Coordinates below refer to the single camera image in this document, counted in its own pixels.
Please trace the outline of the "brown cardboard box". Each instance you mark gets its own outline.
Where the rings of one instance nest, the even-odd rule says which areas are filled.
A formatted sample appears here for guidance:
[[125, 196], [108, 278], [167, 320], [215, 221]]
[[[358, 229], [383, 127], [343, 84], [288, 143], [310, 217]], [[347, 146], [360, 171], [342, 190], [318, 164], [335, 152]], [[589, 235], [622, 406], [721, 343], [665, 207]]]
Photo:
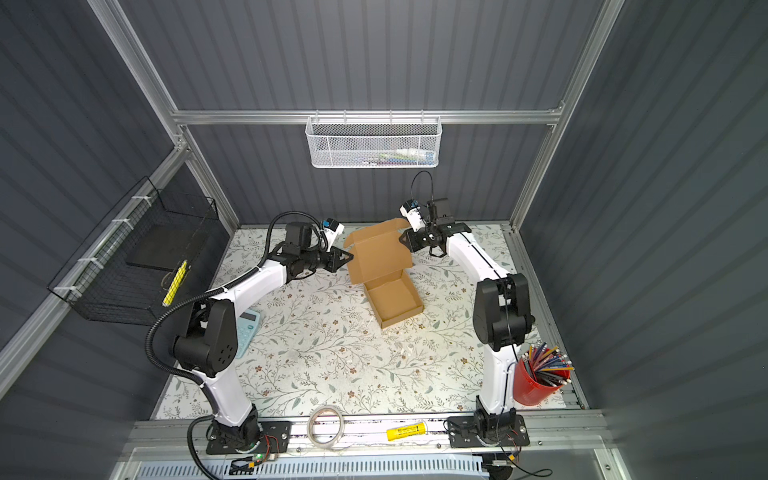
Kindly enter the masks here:
[[387, 220], [350, 233], [344, 249], [353, 255], [347, 264], [350, 282], [362, 285], [381, 329], [394, 326], [424, 310], [408, 269], [410, 250], [400, 243], [409, 228], [403, 218]]

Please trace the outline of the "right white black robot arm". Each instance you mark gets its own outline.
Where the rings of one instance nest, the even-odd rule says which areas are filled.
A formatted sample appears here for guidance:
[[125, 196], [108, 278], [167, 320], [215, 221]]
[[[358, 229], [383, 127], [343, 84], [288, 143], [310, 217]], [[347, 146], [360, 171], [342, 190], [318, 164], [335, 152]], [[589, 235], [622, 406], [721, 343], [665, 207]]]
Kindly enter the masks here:
[[516, 402], [513, 398], [520, 346], [531, 332], [535, 318], [530, 306], [527, 278], [496, 262], [478, 243], [469, 226], [451, 216], [440, 216], [429, 201], [422, 208], [408, 200], [400, 213], [409, 226], [400, 243], [412, 253], [424, 248], [430, 254], [449, 257], [475, 284], [472, 323], [484, 346], [483, 384], [474, 412], [475, 432], [492, 445], [499, 444], [515, 429]]

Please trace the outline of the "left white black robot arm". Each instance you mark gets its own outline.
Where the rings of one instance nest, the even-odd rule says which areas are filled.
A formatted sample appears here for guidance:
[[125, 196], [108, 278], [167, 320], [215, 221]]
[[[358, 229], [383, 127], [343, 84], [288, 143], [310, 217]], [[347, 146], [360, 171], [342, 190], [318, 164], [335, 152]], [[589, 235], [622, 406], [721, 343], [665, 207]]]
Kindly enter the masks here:
[[265, 250], [256, 266], [193, 303], [187, 326], [176, 337], [172, 354], [181, 370], [198, 382], [212, 408], [217, 436], [245, 451], [262, 437], [257, 408], [248, 399], [234, 365], [239, 348], [237, 320], [267, 294], [317, 270], [334, 273], [353, 255], [334, 245], [344, 225], [328, 218], [285, 226], [285, 238]]

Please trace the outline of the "teal calculator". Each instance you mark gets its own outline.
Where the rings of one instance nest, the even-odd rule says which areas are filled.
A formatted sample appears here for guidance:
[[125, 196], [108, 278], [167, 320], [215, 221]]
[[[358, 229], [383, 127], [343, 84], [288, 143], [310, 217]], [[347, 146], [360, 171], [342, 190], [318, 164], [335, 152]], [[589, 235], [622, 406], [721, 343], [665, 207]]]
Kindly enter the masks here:
[[246, 309], [236, 320], [238, 348], [236, 359], [242, 359], [249, 345], [261, 327], [261, 314], [252, 309]]

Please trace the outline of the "markers in white basket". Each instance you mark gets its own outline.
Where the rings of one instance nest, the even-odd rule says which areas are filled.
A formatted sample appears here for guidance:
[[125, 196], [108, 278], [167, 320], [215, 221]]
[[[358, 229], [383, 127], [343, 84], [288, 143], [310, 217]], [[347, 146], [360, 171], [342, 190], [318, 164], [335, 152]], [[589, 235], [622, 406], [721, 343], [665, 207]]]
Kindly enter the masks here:
[[434, 150], [404, 148], [364, 151], [354, 160], [363, 165], [424, 166], [431, 168], [438, 164], [438, 155]]

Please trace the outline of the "floral table mat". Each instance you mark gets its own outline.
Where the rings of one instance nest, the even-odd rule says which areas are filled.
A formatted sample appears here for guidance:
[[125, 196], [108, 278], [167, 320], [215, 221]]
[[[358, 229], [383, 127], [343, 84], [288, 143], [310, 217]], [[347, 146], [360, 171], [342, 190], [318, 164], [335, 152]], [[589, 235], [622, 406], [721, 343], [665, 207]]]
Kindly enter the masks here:
[[260, 327], [235, 361], [264, 417], [471, 410], [483, 384], [472, 325], [475, 285], [450, 258], [416, 253], [408, 274], [422, 313], [381, 328], [346, 270], [319, 271], [263, 297]]

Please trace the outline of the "black flat pad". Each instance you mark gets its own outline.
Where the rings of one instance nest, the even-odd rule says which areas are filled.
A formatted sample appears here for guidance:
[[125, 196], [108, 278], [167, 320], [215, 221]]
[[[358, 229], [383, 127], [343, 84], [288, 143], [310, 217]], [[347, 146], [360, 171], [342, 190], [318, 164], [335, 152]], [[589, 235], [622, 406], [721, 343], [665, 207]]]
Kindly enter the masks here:
[[154, 225], [129, 252], [126, 264], [170, 272], [183, 260], [191, 262], [202, 249], [205, 232], [169, 225]]

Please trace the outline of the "yellow striped marker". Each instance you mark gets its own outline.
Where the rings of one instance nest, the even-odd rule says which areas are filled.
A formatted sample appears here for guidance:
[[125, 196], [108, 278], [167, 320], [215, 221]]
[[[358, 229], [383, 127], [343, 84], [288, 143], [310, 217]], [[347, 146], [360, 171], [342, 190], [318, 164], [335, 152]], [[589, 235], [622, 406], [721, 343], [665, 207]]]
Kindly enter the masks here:
[[177, 270], [175, 271], [174, 277], [162, 300], [163, 307], [170, 307], [173, 304], [175, 297], [184, 281], [187, 271], [188, 271], [188, 261], [183, 260], [182, 263], [177, 268]]

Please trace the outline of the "coloured pencils bundle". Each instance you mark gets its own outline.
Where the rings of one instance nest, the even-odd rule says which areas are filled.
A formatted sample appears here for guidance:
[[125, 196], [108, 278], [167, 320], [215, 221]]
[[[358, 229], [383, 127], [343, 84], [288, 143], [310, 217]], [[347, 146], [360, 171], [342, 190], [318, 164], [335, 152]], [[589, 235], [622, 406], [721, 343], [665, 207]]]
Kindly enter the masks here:
[[558, 347], [545, 342], [532, 344], [524, 352], [523, 372], [538, 386], [562, 387], [572, 382], [572, 363]]

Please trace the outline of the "red pencil cup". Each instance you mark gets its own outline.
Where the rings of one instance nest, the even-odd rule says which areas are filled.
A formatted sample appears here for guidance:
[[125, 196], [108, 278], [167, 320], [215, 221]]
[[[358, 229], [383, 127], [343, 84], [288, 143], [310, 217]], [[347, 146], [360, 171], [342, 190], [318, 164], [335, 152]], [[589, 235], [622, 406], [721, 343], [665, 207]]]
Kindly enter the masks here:
[[514, 400], [524, 406], [535, 406], [560, 391], [571, 381], [572, 368], [534, 368], [521, 360], [515, 368]]

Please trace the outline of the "yellow label tag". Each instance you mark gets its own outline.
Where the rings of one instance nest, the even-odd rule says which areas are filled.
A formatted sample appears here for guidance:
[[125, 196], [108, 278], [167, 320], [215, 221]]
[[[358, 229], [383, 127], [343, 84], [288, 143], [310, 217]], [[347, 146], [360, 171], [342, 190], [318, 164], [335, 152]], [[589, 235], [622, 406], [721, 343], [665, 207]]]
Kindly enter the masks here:
[[415, 424], [390, 428], [386, 431], [386, 436], [389, 442], [393, 442], [395, 440], [405, 439], [412, 436], [424, 435], [426, 433], [427, 433], [426, 423], [419, 422]]

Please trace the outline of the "clear tape roll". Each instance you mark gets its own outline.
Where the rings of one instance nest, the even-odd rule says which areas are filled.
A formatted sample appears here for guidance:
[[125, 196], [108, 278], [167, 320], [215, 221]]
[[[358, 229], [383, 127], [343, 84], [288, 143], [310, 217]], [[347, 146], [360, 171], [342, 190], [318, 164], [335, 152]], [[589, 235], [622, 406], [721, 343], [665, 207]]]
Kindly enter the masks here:
[[331, 450], [344, 436], [345, 426], [344, 415], [339, 409], [332, 405], [319, 406], [307, 420], [307, 439], [316, 448]]

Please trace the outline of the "white vented strip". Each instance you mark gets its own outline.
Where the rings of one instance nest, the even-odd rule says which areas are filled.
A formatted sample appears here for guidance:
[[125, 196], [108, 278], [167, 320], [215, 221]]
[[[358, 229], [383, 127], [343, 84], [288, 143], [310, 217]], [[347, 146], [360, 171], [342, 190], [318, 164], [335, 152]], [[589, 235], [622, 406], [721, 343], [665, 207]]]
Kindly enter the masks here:
[[473, 455], [291, 457], [233, 473], [231, 461], [207, 468], [219, 479], [488, 479]]

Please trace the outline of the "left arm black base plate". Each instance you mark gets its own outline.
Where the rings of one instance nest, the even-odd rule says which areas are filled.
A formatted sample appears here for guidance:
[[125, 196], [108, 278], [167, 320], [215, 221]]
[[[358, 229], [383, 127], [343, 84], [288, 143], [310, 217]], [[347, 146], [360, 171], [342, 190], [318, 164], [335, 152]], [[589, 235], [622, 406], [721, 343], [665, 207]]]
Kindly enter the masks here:
[[291, 436], [288, 421], [251, 421], [231, 427], [212, 421], [206, 430], [208, 455], [285, 453]]

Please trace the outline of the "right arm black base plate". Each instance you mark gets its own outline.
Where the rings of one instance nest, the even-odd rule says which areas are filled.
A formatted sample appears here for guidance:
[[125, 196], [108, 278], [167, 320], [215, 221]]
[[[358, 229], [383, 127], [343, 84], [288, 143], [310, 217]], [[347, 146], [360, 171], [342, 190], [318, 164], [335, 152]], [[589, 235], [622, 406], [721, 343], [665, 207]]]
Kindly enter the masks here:
[[452, 416], [443, 422], [454, 449], [526, 447], [530, 439], [524, 419], [514, 410], [502, 415]]

